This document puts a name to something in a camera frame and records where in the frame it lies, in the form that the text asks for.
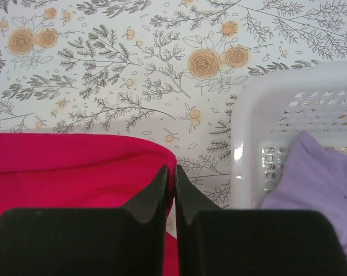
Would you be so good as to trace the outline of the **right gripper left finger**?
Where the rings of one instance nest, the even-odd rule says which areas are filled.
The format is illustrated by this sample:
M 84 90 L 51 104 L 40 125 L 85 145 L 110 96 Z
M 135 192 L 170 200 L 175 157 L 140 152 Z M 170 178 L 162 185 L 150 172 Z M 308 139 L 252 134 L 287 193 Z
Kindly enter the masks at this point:
M 0 275 L 162 275 L 169 169 L 119 208 L 0 215 Z

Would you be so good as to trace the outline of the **magenta t shirt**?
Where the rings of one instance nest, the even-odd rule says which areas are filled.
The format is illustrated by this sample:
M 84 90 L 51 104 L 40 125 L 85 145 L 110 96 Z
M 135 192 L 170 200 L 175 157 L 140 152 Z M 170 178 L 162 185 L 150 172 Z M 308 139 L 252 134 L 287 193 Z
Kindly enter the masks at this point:
M 119 208 L 169 169 L 169 208 L 176 157 L 165 147 L 120 135 L 0 133 L 0 215 L 12 209 Z M 177 240 L 166 232 L 162 275 L 178 275 Z

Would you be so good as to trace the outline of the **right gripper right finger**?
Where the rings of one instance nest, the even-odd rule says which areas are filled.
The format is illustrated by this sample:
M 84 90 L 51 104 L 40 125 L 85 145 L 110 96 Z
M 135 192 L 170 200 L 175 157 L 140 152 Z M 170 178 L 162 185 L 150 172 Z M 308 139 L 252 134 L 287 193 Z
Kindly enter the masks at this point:
M 181 275 L 347 275 L 327 218 L 310 210 L 224 210 L 176 167 Z

